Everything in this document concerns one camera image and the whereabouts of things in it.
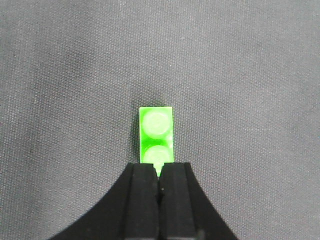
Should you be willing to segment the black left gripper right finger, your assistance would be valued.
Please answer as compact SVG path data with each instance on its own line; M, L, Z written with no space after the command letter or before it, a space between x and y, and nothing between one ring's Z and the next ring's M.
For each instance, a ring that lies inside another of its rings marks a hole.
M190 163L166 163L159 190L161 240L237 239L202 190Z

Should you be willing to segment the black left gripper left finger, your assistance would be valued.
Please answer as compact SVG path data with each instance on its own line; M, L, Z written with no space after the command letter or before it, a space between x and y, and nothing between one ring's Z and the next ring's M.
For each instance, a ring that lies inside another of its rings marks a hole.
M151 164L128 163L111 189L54 240L156 240L158 182Z

